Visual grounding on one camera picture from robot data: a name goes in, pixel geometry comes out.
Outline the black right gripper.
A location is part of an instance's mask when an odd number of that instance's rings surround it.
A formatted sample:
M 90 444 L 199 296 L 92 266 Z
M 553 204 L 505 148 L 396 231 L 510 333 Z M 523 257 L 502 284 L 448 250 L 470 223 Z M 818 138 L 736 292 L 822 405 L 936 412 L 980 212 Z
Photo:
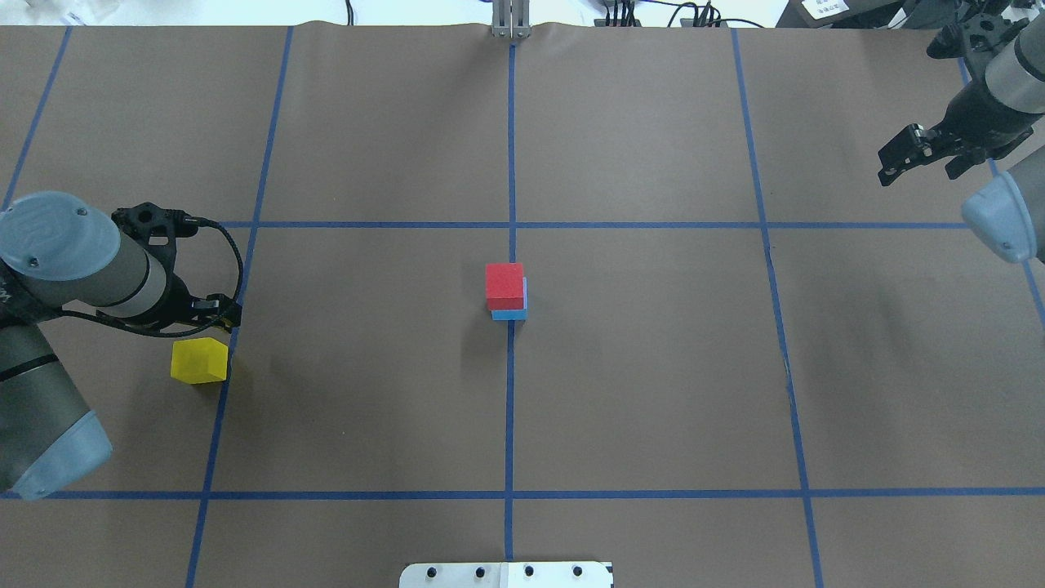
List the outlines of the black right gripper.
M 953 156 L 945 174 L 954 181 L 989 157 L 1007 157 L 1031 134 L 1034 114 L 1005 105 L 986 83 L 968 83 L 945 109 L 936 130 L 907 124 L 878 149 L 878 183 L 891 186 L 903 172 L 930 163 L 936 149 Z

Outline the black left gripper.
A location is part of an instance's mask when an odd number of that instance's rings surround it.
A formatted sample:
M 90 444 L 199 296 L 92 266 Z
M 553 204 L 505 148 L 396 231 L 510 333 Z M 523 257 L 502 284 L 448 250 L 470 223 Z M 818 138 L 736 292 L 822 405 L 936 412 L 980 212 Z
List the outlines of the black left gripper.
M 160 306 L 160 328 L 183 325 L 186 328 L 220 328 L 232 331 L 240 327 L 242 306 L 225 293 L 199 298 L 190 293 L 180 278 L 169 280 L 167 297 Z

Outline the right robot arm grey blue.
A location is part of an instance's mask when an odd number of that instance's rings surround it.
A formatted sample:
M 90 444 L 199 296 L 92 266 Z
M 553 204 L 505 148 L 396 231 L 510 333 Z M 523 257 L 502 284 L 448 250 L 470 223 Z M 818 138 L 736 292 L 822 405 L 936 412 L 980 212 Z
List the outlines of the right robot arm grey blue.
M 1043 19 L 974 16 L 945 26 L 927 55 L 959 58 L 969 83 L 932 127 L 911 123 L 878 150 L 878 182 L 945 160 L 955 180 L 1001 160 L 1034 135 L 1044 113 Z M 963 224 L 1009 264 L 1043 258 L 1043 150 L 1036 149 L 963 201 Z

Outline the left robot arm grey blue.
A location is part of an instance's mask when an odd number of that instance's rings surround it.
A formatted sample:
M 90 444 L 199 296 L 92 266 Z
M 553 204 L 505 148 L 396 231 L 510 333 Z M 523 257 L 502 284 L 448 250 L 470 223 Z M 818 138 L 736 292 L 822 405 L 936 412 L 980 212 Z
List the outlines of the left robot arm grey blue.
M 229 293 L 198 295 L 178 271 L 180 242 L 216 231 L 235 267 Z M 115 372 L 104 330 L 179 340 L 234 331 L 246 260 L 209 217 L 145 202 L 103 212 L 44 190 L 2 209 L 2 490 L 37 501 L 98 470 L 114 452 L 98 413 L 63 362 L 82 347 Z

